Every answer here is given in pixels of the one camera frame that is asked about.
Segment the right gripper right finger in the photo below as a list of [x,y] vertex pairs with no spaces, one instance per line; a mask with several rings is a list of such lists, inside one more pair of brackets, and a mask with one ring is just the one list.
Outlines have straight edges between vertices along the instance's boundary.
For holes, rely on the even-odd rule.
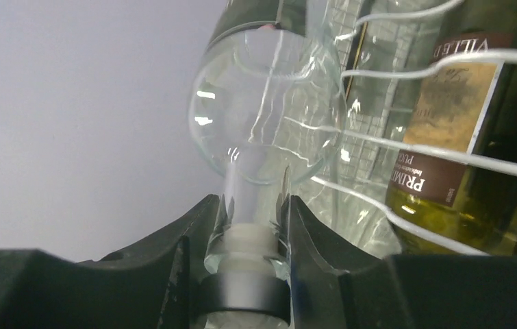
[[517,257],[376,258],[290,198],[296,328],[517,328]]

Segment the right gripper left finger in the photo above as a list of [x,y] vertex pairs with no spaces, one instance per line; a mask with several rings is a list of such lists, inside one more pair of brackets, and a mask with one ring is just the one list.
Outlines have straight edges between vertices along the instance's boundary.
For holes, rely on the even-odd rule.
[[193,328],[218,205],[218,196],[208,195],[98,261],[0,249],[0,328]]

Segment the clear bottle silver cap front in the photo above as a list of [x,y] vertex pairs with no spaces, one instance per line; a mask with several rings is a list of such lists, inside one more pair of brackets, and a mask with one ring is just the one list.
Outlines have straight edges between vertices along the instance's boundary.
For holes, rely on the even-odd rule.
[[292,187],[338,148],[328,1],[229,1],[192,85],[189,130],[225,179],[200,285],[204,328],[289,328]]

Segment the clear glass bottle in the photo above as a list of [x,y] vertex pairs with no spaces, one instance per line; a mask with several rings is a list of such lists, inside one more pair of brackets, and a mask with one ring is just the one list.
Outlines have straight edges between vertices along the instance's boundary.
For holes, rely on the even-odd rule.
[[[438,6],[437,1],[332,1],[331,27],[342,69],[416,71],[427,66],[441,15],[411,20],[357,20],[369,14],[402,14]],[[317,218],[354,246],[382,258],[400,252],[377,204],[386,195],[397,150],[420,88],[418,80],[346,77],[348,114],[342,142],[330,163],[297,193]]]

